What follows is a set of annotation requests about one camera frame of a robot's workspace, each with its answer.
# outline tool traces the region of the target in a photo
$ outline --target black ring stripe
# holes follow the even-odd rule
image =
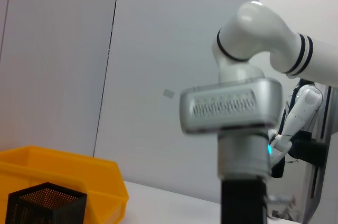
[[[307,37],[307,39],[308,39],[308,42],[309,42],[308,56],[305,60],[304,65],[302,66],[302,68],[300,68],[300,70],[298,72],[296,72],[295,74],[292,74],[292,76],[296,76],[296,75],[300,74],[301,72],[303,72],[305,70],[305,68],[308,66],[308,64],[310,63],[310,60],[312,58],[312,53],[313,53],[313,42],[312,42],[312,40],[309,36]]]
[[[301,41],[302,41],[302,46],[301,46],[301,51],[299,52],[299,56],[298,59],[296,61],[296,63],[294,64],[294,66],[288,70],[287,72],[284,72],[286,74],[291,73],[293,70],[295,70],[297,68],[297,66],[299,66],[299,64],[301,63],[303,57],[304,57],[304,53],[305,53],[305,38],[302,34],[299,34],[299,36],[301,37]]]
[[[218,47],[220,48],[220,50],[223,52],[223,54],[225,56],[229,57],[230,59],[235,60],[237,62],[247,62],[248,59],[237,59],[237,58],[231,56],[229,53],[227,53],[227,51],[223,48],[221,41],[220,41],[220,31],[217,33],[217,44],[218,44]]]

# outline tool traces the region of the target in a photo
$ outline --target ventilation grille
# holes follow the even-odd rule
[[[20,199],[54,210],[66,205],[67,203],[75,201],[78,198],[57,190],[45,188],[40,191],[23,195]]]
[[[237,98],[211,98],[196,100],[192,108],[195,117],[210,117],[216,115],[246,114],[254,111],[255,99],[252,95],[237,96]]]

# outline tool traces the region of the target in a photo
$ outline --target metal frame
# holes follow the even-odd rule
[[[328,149],[330,148],[331,135],[334,133],[333,125],[335,122],[335,111],[337,107],[338,90],[332,87],[325,87],[324,102],[318,111],[318,119],[316,130],[313,131],[313,137],[316,135],[318,142],[326,143]],[[325,164],[323,167],[315,167],[311,164],[306,166],[306,176],[304,190],[304,201],[301,207],[300,222],[308,224],[315,213],[322,195],[322,188],[324,183],[324,176],[326,170],[327,154]]]

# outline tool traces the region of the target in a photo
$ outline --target yellow storage bin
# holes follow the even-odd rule
[[[118,165],[37,146],[0,152],[0,223],[5,223],[8,194],[51,182],[88,195],[85,224],[119,223],[128,193]]]

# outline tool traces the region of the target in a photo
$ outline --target black mesh basket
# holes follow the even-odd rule
[[[87,195],[43,183],[8,196],[5,224],[83,224]]]

